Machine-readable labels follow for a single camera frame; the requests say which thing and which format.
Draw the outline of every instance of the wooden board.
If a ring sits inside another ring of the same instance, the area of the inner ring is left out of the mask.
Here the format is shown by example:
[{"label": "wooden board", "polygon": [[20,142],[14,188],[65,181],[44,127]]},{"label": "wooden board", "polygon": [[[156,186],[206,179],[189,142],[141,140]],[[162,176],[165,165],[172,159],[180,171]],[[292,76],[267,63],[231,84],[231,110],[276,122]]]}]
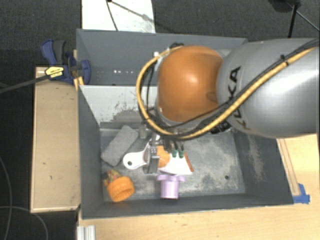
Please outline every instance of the wooden board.
[{"label": "wooden board", "polygon": [[[38,67],[36,77],[43,75],[44,68]],[[76,111],[74,86],[49,80],[35,85],[32,213],[75,210],[80,204]]]}]

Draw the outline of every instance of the purple plastic object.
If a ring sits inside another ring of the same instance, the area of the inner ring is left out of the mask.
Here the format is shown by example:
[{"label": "purple plastic object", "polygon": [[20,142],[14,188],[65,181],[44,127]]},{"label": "purple plastic object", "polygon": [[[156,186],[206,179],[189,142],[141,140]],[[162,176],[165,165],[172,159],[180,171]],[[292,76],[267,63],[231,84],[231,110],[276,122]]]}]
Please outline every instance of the purple plastic object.
[{"label": "purple plastic object", "polygon": [[178,199],[179,183],[185,182],[185,177],[169,174],[160,174],[156,177],[157,181],[161,181],[161,198]]}]

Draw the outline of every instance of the orange toy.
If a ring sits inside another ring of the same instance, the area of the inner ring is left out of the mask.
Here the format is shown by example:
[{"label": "orange toy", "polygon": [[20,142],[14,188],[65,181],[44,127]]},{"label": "orange toy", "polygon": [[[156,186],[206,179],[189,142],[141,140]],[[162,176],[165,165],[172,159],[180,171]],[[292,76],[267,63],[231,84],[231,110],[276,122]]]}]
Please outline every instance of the orange toy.
[{"label": "orange toy", "polygon": [[113,202],[121,202],[135,192],[131,179],[127,176],[121,176],[114,169],[107,172],[107,178],[103,180],[103,184],[106,186],[106,190]]}]

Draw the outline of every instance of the gray cardboard box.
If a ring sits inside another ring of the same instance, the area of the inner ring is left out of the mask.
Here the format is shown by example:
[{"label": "gray cardboard box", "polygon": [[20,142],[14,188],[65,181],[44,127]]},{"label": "gray cardboard box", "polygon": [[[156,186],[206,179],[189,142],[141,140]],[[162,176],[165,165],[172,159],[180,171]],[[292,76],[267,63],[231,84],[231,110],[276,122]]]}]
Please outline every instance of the gray cardboard box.
[{"label": "gray cardboard box", "polygon": [[[102,150],[123,125],[138,130],[141,124],[135,97],[135,77],[140,67],[152,56],[152,51],[162,51],[174,42],[207,46],[214,44],[214,49],[223,51],[246,41],[243,38],[231,39],[234,39],[233,42],[224,37],[195,38],[187,35],[88,30],[77,32],[78,60],[89,59],[92,65],[92,85],[80,86],[78,92],[83,219],[293,203],[276,140],[235,130],[216,135],[208,133],[185,142],[185,151],[194,174],[186,176],[185,183],[180,184],[178,200],[160,199],[160,183],[155,181],[155,174],[144,174],[142,168],[127,170],[122,163],[115,169],[131,178],[135,193],[125,201],[113,203],[103,186],[102,173],[111,167],[101,160]],[[99,49],[107,41],[117,44]],[[119,42],[122,42],[122,49],[118,46]],[[128,54],[129,50],[135,50],[137,42],[140,42],[138,47],[141,48],[141,56],[137,53],[130,57],[131,60],[117,57],[123,51]],[[124,67],[131,67],[133,75],[122,77],[112,73],[113,69]],[[150,89],[150,104],[154,102],[156,92],[156,87]],[[147,140],[138,138],[128,152],[141,151]]]}]

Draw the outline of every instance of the black carpet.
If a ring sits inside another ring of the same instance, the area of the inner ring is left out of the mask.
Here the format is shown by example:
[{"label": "black carpet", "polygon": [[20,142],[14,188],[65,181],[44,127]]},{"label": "black carpet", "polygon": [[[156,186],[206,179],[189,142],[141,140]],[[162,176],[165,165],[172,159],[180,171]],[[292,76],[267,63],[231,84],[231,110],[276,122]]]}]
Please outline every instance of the black carpet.
[{"label": "black carpet", "polygon": [[[156,31],[223,37],[250,41],[286,38],[291,8],[284,0],[152,0]],[[299,8],[319,27],[320,0],[301,0]],[[40,45],[47,39],[66,40],[76,47],[81,27],[81,0],[0,0],[0,88],[34,77],[35,66],[46,61]],[[319,37],[312,26],[296,16],[292,37]],[[33,133],[33,87],[0,94],[0,156],[7,168],[13,205],[29,207]],[[9,204],[5,174],[0,169],[0,206]],[[41,214],[49,239],[74,239],[75,212]],[[0,209],[3,239],[8,209]],[[34,216],[12,212],[8,240],[45,239]]]}]

